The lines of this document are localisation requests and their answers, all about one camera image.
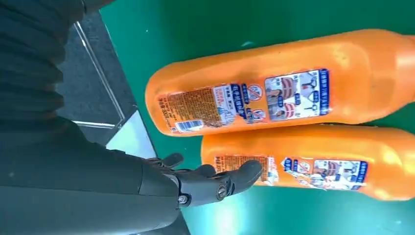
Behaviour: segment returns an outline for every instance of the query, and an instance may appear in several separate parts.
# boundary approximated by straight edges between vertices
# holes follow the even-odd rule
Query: sleeve
[[[56,115],[69,27],[111,1],[0,0],[0,233],[134,234],[179,213],[174,182]]]

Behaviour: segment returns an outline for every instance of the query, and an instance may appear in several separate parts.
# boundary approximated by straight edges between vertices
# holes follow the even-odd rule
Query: prosthetic hand
[[[177,153],[163,160],[152,158],[148,161],[178,186],[181,207],[220,202],[227,196],[247,190],[262,174],[262,165],[254,160],[247,161],[237,170],[220,173],[216,173],[211,165],[202,165],[196,170],[173,170],[183,161],[183,156]]]

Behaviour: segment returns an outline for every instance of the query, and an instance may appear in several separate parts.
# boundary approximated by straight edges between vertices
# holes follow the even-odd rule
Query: green mat
[[[164,136],[146,111],[145,86],[155,71],[175,61],[363,28],[415,35],[414,9],[415,1],[403,0],[118,0],[102,16],[157,154],[180,152],[182,167],[195,168],[201,138]],[[415,133],[414,117],[411,104],[371,124]],[[220,204],[186,209],[184,216],[195,235],[409,235],[415,200],[254,187]]]

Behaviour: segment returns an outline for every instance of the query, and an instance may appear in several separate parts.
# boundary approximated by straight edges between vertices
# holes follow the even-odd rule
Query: plastic bottle
[[[263,163],[256,185],[415,197],[415,136],[393,128],[305,125],[205,136],[202,163],[218,172]]]
[[[162,133],[194,136],[363,123],[414,95],[415,37],[368,29],[173,63],[146,103]]]

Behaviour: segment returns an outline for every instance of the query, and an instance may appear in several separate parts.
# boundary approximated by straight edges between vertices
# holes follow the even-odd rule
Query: bottle label
[[[286,158],[281,165],[300,185],[310,188],[358,190],[366,185],[368,163],[363,161]]]
[[[366,185],[369,164],[364,161],[345,161],[310,158],[285,158],[276,164],[272,156],[216,156],[217,172],[238,169],[248,160],[258,160],[264,172],[256,185],[298,188],[359,190]]]
[[[162,95],[159,107],[172,133],[328,113],[327,69],[256,80]]]
[[[308,118],[328,113],[328,71],[313,70],[265,80],[272,121]]]
[[[236,170],[248,160],[257,160],[263,166],[262,175],[257,180],[256,185],[273,186],[278,183],[279,175],[277,171],[277,165],[275,163],[275,159],[271,156],[216,156],[214,167],[218,173],[223,171]]]

